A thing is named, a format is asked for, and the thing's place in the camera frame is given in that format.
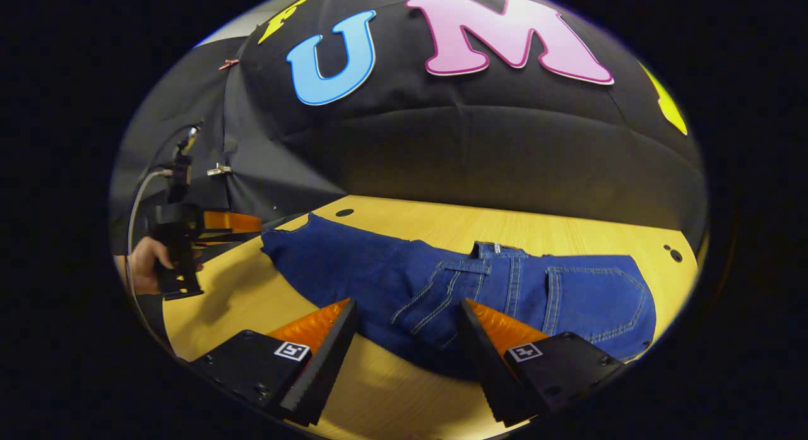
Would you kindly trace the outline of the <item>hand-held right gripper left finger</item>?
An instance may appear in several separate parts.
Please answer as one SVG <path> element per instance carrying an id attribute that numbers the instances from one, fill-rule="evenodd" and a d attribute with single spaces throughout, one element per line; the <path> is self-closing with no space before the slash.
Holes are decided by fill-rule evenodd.
<path id="1" fill-rule="evenodd" d="M 357 329 L 357 302 L 344 299 L 271 333 L 242 330 L 188 365 L 263 414 L 316 425 Z"/>

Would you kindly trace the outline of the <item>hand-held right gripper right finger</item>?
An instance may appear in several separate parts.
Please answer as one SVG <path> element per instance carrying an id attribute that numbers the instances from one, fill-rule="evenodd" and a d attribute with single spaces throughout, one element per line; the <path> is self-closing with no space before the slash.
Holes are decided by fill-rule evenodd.
<path id="1" fill-rule="evenodd" d="M 624 366 L 576 333 L 549 336 L 471 299 L 459 304 L 458 333 L 494 419 L 507 427 L 586 399 Z"/>

